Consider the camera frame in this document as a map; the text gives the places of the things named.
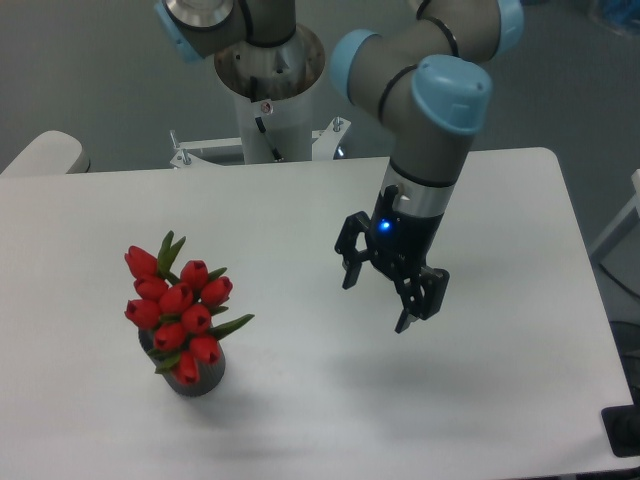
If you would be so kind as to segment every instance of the tulip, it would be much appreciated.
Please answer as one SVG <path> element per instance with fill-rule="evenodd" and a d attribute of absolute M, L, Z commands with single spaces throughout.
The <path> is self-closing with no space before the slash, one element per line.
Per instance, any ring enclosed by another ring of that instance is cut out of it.
<path fill-rule="evenodd" d="M 218 307 L 229 300 L 229 293 L 232 288 L 233 283 L 228 277 L 220 277 L 213 282 L 209 282 L 200 294 L 202 303 L 209 308 Z"/>
<path fill-rule="evenodd" d="M 182 385 L 193 385 L 200 380 L 200 372 L 193 355 L 189 352 L 180 353 L 180 361 L 171 370 L 175 379 Z"/>
<path fill-rule="evenodd" d="M 160 320 L 160 307 L 151 300 L 130 300 L 124 316 L 138 328 L 149 330 L 155 328 Z"/>
<path fill-rule="evenodd" d="M 178 283 L 169 288 L 160 298 L 162 313 L 180 315 L 193 303 L 193 292 L 186 283 Z"/>
<path fill-rule="evenodd" d="M 124 260 L 135 278 L 141 278 L 143 275 L 155 276 L 158 271 L 156 257 L 136 246 L 129 247 L 129 252 L 124 254 Z"/>
<path fill-rule="evenodd" d="M 133 288 L 141 298 L 157 302 L 169 290 L 169 285 L 159 277 L 143 275 L 133 282 Z"/>
<path fill-rule="evenodd" d="M 202 363 L 216 363 L 220 356 L 220 344 L 210 335 L 196 337 L 189 342 L 189 351 Z"/>
<path fill-rule="evenodd" d="M 187 331 L 182 324 L 167 323 L 162 325 L 153 336 L 153 346 L 158 350 L 168 351 L 180 347 L 187 338 Z"/>
<path fill-rule="evenodd" d="M 191 287 L 194 292 L 199 292 L 207 284 L 209 273 L 202 260 L 191 260 L 180 272 L 180 280 Z"/>
<path fill-rule="evenodd" d="M 196 303 L 185 310 L 180 321 L 187 332 L 204 333 L 211 325 L 211 313 L 207 307 Z"/>

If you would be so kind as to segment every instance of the gray floor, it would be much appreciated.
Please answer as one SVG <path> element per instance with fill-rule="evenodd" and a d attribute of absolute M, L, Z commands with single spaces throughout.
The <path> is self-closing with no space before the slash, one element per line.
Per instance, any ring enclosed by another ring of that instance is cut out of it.
<path fill-rule="evenodd" d="M 0 2 L 0 170 L 52 129 L 82 142 L 93 171 L 167 168 L 170 129 L 181 140 L 237 135 L 211 63 L 181 63 L 154 3 Z M 629 177 L 640 168 L 640 37 L 613 35 L 586 10 L 577 0 L 526 8 L 521 44 L 486 65 L 495 98 L 474 149 L 553 150 L 588 244 L 631 197 Z M 405 0 L 299 0 L 298 18 L 327 51 L 354 28 L 391 34 L 413 21 Z M 349 156 L 389 152 L 392 138 L 326 78 L 318 96 L 314 128 L 335 115 L 353 121 Z M 607 259 L 636 290 L 639 245 L 636 229 Z M 611 319 L 640 319 L 637 302 L 597 277 Z"/>

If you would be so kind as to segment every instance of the black cable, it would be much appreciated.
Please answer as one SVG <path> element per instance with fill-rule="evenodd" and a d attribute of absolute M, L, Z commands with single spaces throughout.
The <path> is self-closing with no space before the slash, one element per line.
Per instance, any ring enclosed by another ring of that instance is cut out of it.
<path fill-rule="evenodd" d="M 598 264 L 598 267 L 600 267 L 600 270 L 602 270 L 602 273 L 604 273 L 607 277 L 609 277 L 609 279 L 615 283 L 616 285 L 618 285 L 622 290 L 624 290 L 625 292 L 627 292 L 627 294 L 629 294 L 631 297 L 635 298 L 636 300 L 640 300 L 640 293 L 633 291 L 632 289 L 630 289 L 629 287 L 627 287 L 624 283 L 622 283 L 620 280 L 618 280 L 613 273 L 611 273 L 609 270 L 607 270 L 607 267 L 605 267 L 602 263 Z"/>

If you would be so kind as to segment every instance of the white table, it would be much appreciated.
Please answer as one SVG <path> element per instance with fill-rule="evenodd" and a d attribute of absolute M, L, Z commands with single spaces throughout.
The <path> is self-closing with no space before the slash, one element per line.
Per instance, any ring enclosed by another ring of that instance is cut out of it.
<path fill-rule="evenodd" d="M 472 154 L 429 263 L 440 314 L 397 335 L 370 265 L 340 288 L 333 245 L 371 211 L 384 159 L 0 181 L 0 477 L 503 479 L 631 468 L 600 410 L 629 404 L 552 153 Z M 187 235 L 225 265 L 221 384 L 152 373 L 123 317 L 122 256 Z"/>

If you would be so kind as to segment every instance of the gray vase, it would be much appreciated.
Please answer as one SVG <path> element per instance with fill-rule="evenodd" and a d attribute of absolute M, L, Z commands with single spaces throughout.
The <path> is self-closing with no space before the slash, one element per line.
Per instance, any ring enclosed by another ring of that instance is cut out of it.
<path fill-rule="evenodd" d="M 138 330 L 138 339 L 145 353 L 153 348 L 153 332 L 151 330 Z M 161 362 L 159 360 L 149 358 L 156 367 L 160 365 Z M 202 363 L 198 360 L 196 360 L 196 364 L 198 365 L 200 380 L 193 385 L 182 385 L 171 373 L 165 373 L 162 376 L 176 393 L 186 397 L 199 397 L 205 393 L 209 393 L 220 383 L 220 380 L 222 380 L 226 366 L 222 347 L 220 347 L 220 359 L 213 365 Z"/>

